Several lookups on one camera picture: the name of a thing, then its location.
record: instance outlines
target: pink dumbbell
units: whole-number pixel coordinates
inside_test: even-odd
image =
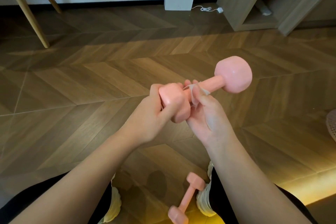
[[[252,71],[247,62],[232,56],[219,61],[215,68],[215,76],[199,83],[199,86],[209,92],[220,88],[231,93],[245,90],[252,81]],[[163,107],[179,98],[184,98],[184,103],[178,113],[172,118],[175,123],[180,123],[190,116],[190,89],[182,90],[176,83],[169,83],[159,89]]]
[[[186,211],[195,190],[198,189],[202,191],[205,188],[205,181],[193,172],[188,174],[187,181],[190,185],[183,196],[180,206],[176,207],[173,205],[168,211],[168,217],[174,224],[188,224],[188,217],[184,212]]]

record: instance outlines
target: person's left hand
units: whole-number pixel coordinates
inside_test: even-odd
[[[134,138],[140,144],[153,140],[171,117],[177,113],[184,101],[184,98],[177,98],[176,101],[161,110],[159,88],[162,86],[161,84],[153,84],[150,87],[149,96],[141,101],[120,128],[120,132]]]

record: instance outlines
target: wooden floor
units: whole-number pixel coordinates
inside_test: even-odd
[[[21,15],[0,18],[1,205],[69,171],[115,133],[153,83],[202,81],[216,63],[244,58],[253,71],[240,94],[217,91],[239,140],[276,184],[305,204],[336,193],[336,143],[325,117],[336,107],[336,28],[233,32],[222,14],[162,5],[35,13],[44,49]],[[130,155],[114,185],[112,223],[170,223],[193,171],[209,157],[185,122],[169,123]],[[190,223],[207,218],[193,201]]]

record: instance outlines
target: hand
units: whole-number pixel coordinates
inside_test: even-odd
[[[161,110],[159,88],[161,84],[150,87],[149,96],[145,97],[129,116],[120,131],[136,139],[140,144],[149,142],[161,131],[163,126],[177,113],[184,98],[176,99]]]
[[[189,80],[184,82],[184,86],[191,84]],[[199,102],[197,107],[191,107],[191,115],[187,123],[191,130],[205,147],[212,143],[234,136],[232,126],[221,106],[221,104],[211,95],[206,96],[203,90],[196,85],[193,88],[195,102]]]

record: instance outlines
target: power cord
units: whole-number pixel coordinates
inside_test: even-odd
[[[220,13],[220,14],[223,12],[222,7],[218,7],[217,9],[212,10],[211,7],[204,8],[204,7],[201,6],[201,5],[196,5],[196,6],[194,6],[192,9],[194,9],[194,8],[196,8],[196,7],[202,7],[202,8],[201,8],[201,11],[202,11],[202,12],[213,12],[213,11],[216,11],[216,10],[217,10],[218,13]]]

